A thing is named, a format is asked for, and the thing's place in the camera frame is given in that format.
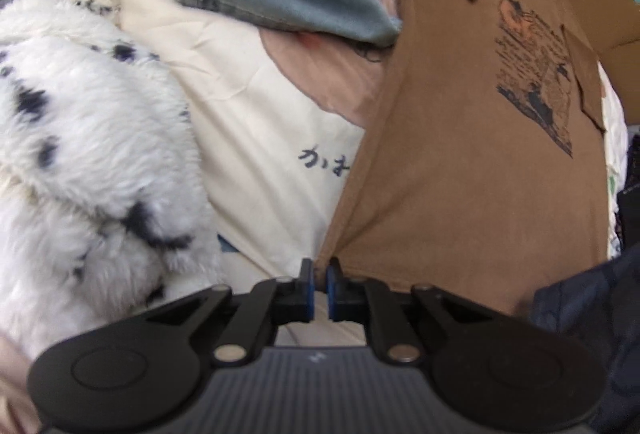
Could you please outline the dark blue trouser leg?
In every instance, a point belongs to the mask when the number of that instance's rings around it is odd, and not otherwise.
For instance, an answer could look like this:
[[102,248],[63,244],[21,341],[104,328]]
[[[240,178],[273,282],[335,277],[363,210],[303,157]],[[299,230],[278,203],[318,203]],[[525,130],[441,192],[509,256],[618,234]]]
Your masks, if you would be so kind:
[[582,342],[608,373],[591,427],[599,433],[637,433],[639,246],[631,246],[612,261],[538,290],[529,321]]

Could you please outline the white spotted fluffy garment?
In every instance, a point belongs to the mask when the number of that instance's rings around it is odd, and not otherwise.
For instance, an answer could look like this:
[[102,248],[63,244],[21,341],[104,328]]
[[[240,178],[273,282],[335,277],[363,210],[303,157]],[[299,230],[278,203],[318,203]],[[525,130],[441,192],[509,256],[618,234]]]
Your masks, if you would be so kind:
[[221,283],[188,102],[70,0],[1,11],[1,332],[29,359],[154,296]]

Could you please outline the brown printed t-shirt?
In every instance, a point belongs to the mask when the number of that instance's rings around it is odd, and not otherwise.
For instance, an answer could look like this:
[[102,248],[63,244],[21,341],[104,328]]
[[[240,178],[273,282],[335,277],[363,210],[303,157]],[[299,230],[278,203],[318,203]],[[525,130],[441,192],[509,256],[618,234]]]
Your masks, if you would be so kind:
[[521,315],[608,254],[597,57],[566,0],[399,7],[319,265]]

